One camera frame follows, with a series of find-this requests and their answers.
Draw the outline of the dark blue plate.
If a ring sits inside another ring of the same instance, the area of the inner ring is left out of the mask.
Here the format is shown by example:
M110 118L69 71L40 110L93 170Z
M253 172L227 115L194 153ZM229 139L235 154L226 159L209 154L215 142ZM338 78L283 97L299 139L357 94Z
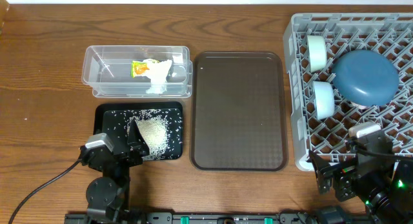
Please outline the dark blue plate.
M341 56L333 66L332 80L348 101L371 107L386 105L398 91L399 76L385 57L370 50L355 50Z

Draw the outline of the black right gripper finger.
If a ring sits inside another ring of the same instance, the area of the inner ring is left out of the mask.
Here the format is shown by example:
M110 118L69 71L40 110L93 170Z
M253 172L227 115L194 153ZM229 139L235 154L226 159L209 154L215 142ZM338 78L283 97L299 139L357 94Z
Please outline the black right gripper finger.
M332 167L328 161L317 155L314 151L309 150L308 155L314 167L317 179L332 178Z
M331 176L319 176L317 177L317 186L318 186L318 191L320 194L326 194L327 192L330 191L330 188L332 186L332 181L333 177Z

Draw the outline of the yellow snack wrapper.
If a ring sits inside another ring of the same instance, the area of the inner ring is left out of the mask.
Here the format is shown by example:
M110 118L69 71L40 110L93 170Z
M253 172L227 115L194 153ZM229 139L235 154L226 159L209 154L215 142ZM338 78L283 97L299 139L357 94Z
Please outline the yellow snack wrapper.
M132 61L130 75L132 78L144 76L148 70L148 61Z

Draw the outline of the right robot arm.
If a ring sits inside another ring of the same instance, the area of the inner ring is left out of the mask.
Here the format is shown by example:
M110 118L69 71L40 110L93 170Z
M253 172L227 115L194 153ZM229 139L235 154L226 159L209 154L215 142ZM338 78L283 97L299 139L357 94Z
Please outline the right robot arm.
M336 165L308 152L320 194L334 189L338 201L358 197L375 223L412 223L412 158L393 153L384 131L351 137L356 156Z

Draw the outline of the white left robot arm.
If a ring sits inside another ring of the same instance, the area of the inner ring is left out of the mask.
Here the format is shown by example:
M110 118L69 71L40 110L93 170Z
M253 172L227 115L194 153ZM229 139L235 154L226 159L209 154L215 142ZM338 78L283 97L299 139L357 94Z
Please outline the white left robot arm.
M74 164L29 193L13 211L9 224L13 223L17 213L33 195L68 174L78 164L103 173L86 189L88 207L83 218L84 222L144 223L146 221L144 214L128 209L129 168L142 164L143 157L150 151L135 121L131 122L126 136L127 149L120 154L114 153L116 146L108 134L102 132L90 136L80 147L80 155Z

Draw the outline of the light green bowl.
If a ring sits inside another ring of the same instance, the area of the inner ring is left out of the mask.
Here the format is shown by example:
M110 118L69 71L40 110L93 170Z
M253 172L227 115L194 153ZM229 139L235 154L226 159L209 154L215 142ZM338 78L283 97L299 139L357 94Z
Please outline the light green bowl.
M327 50L325 40L322 36L308 36L308 59L310 71L322 70L327 65Z

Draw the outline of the white tissue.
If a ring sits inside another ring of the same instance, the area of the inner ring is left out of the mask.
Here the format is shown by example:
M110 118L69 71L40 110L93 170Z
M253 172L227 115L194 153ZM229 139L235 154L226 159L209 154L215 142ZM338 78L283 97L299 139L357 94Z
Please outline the white tissue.
M148 70L145 76L150 79L150 88L146 90L147 94L162 94L166 91L166 78L170 71L173 61L157 61L155 59L146 59Z

